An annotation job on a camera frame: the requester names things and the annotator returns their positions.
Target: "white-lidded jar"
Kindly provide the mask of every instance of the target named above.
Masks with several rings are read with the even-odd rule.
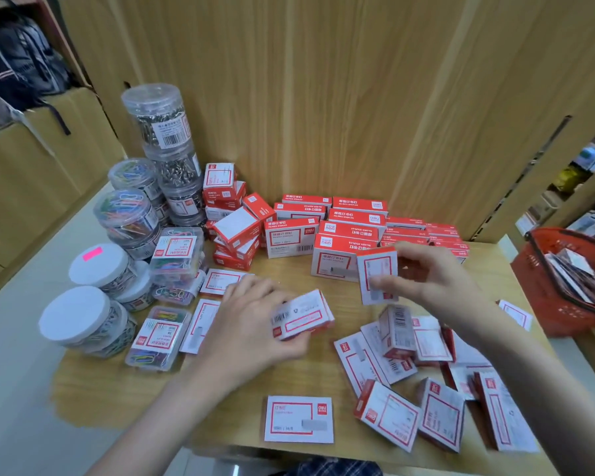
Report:
[[[38,321],[40,333],[47,340],[98,357],[109,357],[132,342],[120,343],[120,337],[136,329],[134,319],[118,302],[110,300],[98,288],[79,286],[51,301]]]
[[[98,244],[78,255],[68,269],[78,286],[94,286],[115,297],[137,279],[135,261],[117,244]]]
[[[136,280],[125,291],[115,296],[115,300],[129,312],[145,309],[154,302],[150,270],[148,267],[147,262],[138,261],[136,263]]]

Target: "wooden table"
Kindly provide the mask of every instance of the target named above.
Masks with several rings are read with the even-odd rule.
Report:
[[[381,306],[362,306],[357,284],[310,276],[311,256],[267,259],[259,253],[251,271],[279,280],[296,293],[319,288],[336,318],[335,327],[311,340],[308,355],[265,371],[222,401],[193,432],[197,446],[272,448],[295,453],[366,459],[402,473],[403,466],[484,475],[556,474],[544,453],[503,454],[491,449],[478,403],[469,403],[460,454],[437,448],[418,437],[412,454],[404,452],[353,417],[357,398],[333,349],[333,341],[356,333],[374,320]],[[471,244],[465,267],[491,300],[506,299],[530,310],[518,281],[492,244]],[[427,311],[419,306],[413,313]],[[534,343],[551,350],[537,320],[531,334]],[[194,356],[186,356],[193,364]],[[124,365],[125,353],[109,360],[89,359],[67,351],[57,369],[52,387],[56,411],[76,426],[124,428],[157,396],[172,373],[143,372]],[[181,362],[173,370],[180,368]],[[417,402],[414,394],[424,377],[443,379],[439,369],[421,368],[419,373],[393,385],[394,391]],[[268,395],[329,396],[333,398],[335,444],[267,443],[262,440],[262,409]]]

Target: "person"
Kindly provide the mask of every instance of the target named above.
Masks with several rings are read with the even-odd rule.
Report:
[[[399,256],[427,269],[426,280],[381,276],[371,279],[372,286],[420,304],[482,352],[561,475],[595,475],[595,403],[590,394],[487,300],[448,250],[408,242],[396,247]],[[266,368],[303,356],[309,333],[278,341],[270,331],[271,315],[292,297],[278,283],[253,275],[227,287],[194,364],[166,384],[87,474],[163,474],[218,402]]]

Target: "red plastic basket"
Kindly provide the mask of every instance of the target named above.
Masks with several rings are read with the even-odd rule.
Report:
[[[586,257],[595,271],[595,239],[561,228],[537,228],[511,263],[534,315],[549,337],[574,336],[595,328],[595,305],[568,295],[559,287],[544,255],[567,248]]]

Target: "white floor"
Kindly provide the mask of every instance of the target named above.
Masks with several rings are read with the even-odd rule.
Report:
[[[37,330],[44,306],[71,287],[66,274],[74,255],[107,241],[92,216],[93,203],[0,291],[0,476],[82,475],[119,435],[76,428],[55,416],[49,384],[64,349],[47,343]],[[510,242],[501,245],[508,251],[513,248]],[[574,342],[562,339],[553,344],[569,370],[595,394],[595,374]],[[239,474],[263,476],[273,470],[269,464],[250,463],[241,465]],[[166,474],[228,476],[234,474],[234,466],[182,449]]]

